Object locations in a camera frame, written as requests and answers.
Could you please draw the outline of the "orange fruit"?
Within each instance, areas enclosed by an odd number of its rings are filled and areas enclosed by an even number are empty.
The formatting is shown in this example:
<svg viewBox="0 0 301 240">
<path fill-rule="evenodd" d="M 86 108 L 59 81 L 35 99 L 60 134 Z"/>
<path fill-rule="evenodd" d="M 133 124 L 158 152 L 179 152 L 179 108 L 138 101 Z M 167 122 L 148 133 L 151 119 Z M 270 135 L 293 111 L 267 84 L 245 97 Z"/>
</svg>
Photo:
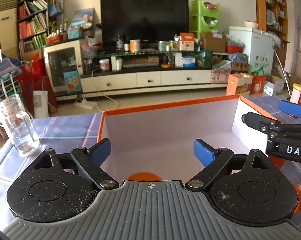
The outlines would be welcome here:
<svg viewBox="0 0 301 240">
<path fill-rule="evenodd" d="M 137 172 L 130 175 L 127 180 L 131 181 L 162 181 L 162 178 L 151 172 Z"/>
</svg>

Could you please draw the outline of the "red canister yellow lid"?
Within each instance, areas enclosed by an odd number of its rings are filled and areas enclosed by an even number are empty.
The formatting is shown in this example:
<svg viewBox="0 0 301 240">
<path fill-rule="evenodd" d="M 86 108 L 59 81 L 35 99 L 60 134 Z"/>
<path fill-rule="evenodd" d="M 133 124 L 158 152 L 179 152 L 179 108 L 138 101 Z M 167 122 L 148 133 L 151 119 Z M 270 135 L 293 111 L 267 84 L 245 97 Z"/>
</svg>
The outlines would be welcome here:
<svg viewBox="0 0 301 240">
<path fill-rule="evenodd" d="M 297 105 L 301 105 L 301 84 L 298 83 L 293 84 L 293 90 L 289 102 Z"/>
</svg>

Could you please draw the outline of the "white power strip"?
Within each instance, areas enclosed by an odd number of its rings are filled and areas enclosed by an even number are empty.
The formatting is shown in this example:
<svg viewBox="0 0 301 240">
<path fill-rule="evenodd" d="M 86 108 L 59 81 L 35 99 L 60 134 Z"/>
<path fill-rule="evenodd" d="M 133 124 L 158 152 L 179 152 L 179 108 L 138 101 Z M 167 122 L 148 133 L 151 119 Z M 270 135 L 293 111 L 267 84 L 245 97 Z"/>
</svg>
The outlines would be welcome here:
<svg viewBox="0 0 301 240">
<path fill-rule="evenodd" d="M 89 110 L 93 110 L 97 108 L 97 104 L 95 102 L 87 101 L 86 99 L 83 99 L 81 102 L 75 102 L 74 106 L 77 108 L 89 109 Z"/>
</svg>

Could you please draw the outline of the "orange cardboard box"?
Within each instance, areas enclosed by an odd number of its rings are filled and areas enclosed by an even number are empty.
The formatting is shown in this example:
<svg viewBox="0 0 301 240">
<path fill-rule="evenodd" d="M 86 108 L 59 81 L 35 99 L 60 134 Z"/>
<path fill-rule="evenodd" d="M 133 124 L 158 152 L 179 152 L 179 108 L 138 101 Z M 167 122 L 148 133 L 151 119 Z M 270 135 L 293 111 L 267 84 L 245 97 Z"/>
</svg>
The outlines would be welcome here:
<svg viewBox="0 0 301 240">
<path fill-rule="evenodd" d="M 266 135 L 242 122 L 248 112 L 268 116 L 240 95 L 106 111 L 97 138 L 109 139 L 111 151 L 101 168 L 118 182 L 140 172 L 187 182 L 203 169 L 193 151 L 197 139 L 236 154 L 265 150 Z"/>
</svg>

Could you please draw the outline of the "clear glass mug jar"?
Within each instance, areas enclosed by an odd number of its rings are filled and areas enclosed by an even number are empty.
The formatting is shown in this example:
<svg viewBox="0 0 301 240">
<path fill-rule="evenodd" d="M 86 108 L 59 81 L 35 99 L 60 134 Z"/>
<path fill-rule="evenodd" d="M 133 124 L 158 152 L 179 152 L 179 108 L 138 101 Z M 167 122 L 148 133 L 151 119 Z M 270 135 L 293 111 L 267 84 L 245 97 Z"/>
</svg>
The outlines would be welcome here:
<svg viewBox="0 0 301 240">
<path fill-rule="evenodd" d="M 36 152 L 39 147 L 39 136 L 18 94 L 0 101 L 0 123 L 21 157 Z"/>
</svg>

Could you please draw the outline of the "white chest freezer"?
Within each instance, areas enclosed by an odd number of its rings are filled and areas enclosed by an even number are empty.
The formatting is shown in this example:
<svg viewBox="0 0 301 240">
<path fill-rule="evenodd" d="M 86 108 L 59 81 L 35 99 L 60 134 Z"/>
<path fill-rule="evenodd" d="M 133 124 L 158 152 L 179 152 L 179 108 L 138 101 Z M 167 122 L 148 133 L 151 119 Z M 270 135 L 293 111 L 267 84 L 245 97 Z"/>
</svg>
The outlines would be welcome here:
<svg viewBox="0 0 301 240">
<path fill-rule="evenodd" d="M 229 37 L 244 45 L 243 53 L 248 56 L 249 74 L 271 74 L 275 35 L 255 28 L 229 27 Z"/>
</svg>

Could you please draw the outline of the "brown cardboard box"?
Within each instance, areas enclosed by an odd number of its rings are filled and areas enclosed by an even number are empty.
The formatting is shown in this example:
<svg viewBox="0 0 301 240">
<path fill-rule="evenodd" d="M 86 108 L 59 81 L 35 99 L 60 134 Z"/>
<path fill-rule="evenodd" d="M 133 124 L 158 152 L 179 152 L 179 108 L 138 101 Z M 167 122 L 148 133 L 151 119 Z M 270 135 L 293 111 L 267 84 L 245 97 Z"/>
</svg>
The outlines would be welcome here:
<svg viewBox="0 0 301 240">
<path fill-rule="evenodd" d="M 200 33 L 200 46 L 202 49 L 215 52 L 225 52 L 226 35 L 219 33 Z"/>
</svg>

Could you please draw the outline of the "red paper bag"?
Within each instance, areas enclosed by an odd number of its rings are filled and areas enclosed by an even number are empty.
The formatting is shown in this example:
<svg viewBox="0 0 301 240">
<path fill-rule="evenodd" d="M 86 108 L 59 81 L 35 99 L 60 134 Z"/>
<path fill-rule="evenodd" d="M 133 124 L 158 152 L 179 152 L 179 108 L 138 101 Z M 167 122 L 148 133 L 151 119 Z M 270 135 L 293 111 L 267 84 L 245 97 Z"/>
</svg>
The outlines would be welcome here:
<svg viewBox="0 0 301 240">
<path fill-rule="evenodd" d="M 57 112 L 57 101 L 51 87 L 49 77 L 46 74 L 44 59 L 39 59 L 31 63 L 25 63 L 20 66 L 22 74 L 17 76 L 22 89 L 22 97 L 26 109 L 34 114 L 33 92 L 35 90 L 45 90 L 48 92 L 49 114 Z"/>
</svg>

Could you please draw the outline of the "white glass door cabinet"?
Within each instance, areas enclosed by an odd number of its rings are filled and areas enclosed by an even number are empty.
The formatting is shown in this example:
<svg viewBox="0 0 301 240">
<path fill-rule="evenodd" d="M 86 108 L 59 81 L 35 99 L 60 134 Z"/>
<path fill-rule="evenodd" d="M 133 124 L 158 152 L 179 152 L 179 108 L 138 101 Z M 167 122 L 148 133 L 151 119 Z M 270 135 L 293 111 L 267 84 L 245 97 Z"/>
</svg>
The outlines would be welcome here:
<svg viewBox="0 0 301 240">
<path fill-rule="evenodd" d="M 77 94 L 82 91 L 83 40 L 76 38 L 44 48 L 46 74 L 54 93 Z"/>
</svg>

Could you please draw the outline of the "white TV cabinet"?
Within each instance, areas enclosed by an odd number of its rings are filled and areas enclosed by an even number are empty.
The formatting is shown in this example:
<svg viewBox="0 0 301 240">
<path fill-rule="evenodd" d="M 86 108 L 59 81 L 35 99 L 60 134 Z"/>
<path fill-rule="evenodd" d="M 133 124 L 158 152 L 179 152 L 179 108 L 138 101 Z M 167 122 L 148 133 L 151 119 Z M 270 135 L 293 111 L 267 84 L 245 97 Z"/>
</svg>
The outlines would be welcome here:
<svg viewBox="0 0 301 240">
<path fill-rule="evenodd" d="M 208 67 L 181 67 L 174 63 L 193 53 L 146 49 L 140 52 L 98 53 L 79 68 L 82 92 L 88 97 L 224 88 L 212 81 Z"/>
</svg>

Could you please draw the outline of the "wooden shelf unit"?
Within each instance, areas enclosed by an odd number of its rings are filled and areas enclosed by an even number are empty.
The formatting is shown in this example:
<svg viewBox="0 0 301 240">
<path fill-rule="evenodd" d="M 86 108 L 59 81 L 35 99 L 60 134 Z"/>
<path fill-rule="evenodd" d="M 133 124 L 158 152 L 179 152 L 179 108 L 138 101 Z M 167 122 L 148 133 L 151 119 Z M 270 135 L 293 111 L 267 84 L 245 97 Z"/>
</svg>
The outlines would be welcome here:
<svg viewBox="0 0 301 240">
<path fill-rule="evenodd" d="M 287 0 L 256 0 L 256 16 L 260 30 L 280 39 L 275 46 L 274 61 L 284 66 L 289 43 Z"/>
</svg>

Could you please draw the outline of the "shopping trolley with clothes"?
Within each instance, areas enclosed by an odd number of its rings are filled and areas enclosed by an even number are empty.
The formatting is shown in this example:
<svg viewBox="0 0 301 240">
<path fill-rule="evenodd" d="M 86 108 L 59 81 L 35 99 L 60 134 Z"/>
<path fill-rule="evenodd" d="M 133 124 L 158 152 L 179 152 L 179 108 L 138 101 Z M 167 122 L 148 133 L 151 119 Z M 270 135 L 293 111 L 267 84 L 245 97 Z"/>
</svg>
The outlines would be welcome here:
<svg viewBox="0 0 301 240">
<path fill-rule="evenodd" d="M 0 102 L 13 95 L 22 97 L 17 79 L 21 74 L 20 62 L 3 55 L 0 42 Z"/>
</svg>

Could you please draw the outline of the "green stacking bins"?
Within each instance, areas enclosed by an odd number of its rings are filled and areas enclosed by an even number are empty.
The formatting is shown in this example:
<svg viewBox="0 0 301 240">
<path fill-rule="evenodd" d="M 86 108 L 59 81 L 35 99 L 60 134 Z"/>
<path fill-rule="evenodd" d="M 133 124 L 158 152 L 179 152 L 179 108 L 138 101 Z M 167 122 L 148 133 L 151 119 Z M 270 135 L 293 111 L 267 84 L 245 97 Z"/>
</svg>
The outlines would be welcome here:
<svg viewBox="0 0 301 240">
<path fill-rule="evenodd" d="M 218 31 L 219 4 L 195 0 L 189 10 L 189 32 L 199 39 L 201 33 Z"/>
</svg>

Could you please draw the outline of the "black flat screen television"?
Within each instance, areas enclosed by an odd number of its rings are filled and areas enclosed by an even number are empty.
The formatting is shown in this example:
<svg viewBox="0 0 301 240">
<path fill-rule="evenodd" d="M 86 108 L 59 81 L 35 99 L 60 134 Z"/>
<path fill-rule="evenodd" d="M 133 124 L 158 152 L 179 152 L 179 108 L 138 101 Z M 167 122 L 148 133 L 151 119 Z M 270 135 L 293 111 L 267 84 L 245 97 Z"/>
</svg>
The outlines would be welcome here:
<svg viewBox="0 0 301 240">
<path fill-rule="evenodd" d="M 116 50 L 119 37 L 155 44 L 189 31 L 188 0 L 100 0 L 103 49 Z"/>
</svg>

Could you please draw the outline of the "dark bookshelf with books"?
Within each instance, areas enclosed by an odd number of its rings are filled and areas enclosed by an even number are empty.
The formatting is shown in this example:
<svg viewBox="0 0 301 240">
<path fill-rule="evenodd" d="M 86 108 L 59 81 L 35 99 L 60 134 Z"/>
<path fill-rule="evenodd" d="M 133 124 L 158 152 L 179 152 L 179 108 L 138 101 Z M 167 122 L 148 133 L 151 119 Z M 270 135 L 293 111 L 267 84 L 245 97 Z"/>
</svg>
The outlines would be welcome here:
<svg viewBox="0 0 301 240">
<path fill-rule="evenodd" d="M 17 0 L 18 56 L 24 56 L 47 46 L 51 32 L 49 3 L 51 0 Z"/>
</svg>

